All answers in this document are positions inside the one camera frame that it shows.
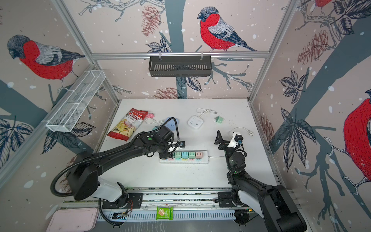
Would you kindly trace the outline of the white multicolour power strip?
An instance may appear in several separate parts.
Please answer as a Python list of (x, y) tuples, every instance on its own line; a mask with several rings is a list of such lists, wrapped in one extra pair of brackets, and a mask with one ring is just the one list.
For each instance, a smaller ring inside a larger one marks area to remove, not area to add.
[(160, 159), (160, 163), (171, 164), (207, 164), (207, 150), (177, 150), (174, 152), (174, 157), (169, 159)]

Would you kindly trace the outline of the pink USB charger plug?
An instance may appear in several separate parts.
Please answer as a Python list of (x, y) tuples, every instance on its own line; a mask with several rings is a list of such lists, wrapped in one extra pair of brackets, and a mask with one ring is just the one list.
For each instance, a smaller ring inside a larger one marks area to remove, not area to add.
[(204, 157), (204, 154), (203, 154), (203, 152), (196, 152), (196, 154), (195, 154), (195, 159), (202, 159)]

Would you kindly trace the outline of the white square power socket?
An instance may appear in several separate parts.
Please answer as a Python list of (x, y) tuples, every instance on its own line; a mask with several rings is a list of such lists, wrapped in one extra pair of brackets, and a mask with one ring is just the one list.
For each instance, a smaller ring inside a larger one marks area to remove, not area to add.
[(198, 116), (192, 116), (188, 121), (187, 124), (193, 129), (199, 129), (204, 123), (204, 120)]

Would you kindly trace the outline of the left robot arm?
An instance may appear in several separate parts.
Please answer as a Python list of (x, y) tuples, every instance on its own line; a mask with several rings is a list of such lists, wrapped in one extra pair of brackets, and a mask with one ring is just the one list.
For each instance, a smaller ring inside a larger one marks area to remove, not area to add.
[(99, 213), (103, 213), (102, 201), (109, 202), (115, 209), (129, 206), (131, 213), (134, 203), (125, 187), (101, 178), (110, 169), (136, 157), (152, 157), (155, 153), (161, 159), (173, 157), (177, 148), (183, 147), (179, 130), (170, 130), (165, 124), (151, 131), (142, 131), (122, 146), (88, 154), (82, 152), (76, 156), (72, 165), (60, 171), (52, 180), (50, 191), (57, 197), (72, 196), (76, 201), (88, 197), (98, 199)]

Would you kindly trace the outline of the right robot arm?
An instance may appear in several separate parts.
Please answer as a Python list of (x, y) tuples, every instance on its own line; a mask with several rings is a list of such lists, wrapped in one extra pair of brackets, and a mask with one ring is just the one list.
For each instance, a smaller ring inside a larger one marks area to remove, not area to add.
[(305, 232), (307, 224), (287, 189), (282, 185), (269, 185), (254, 179), (245, 170), (247, 153), (243, 137), (234, 133), (230, 141), (224, 140), (218, 130), (215, 145), (225, 153), (231, 199), (237, 206), (247, 205), (264, 221), (269, 232)]

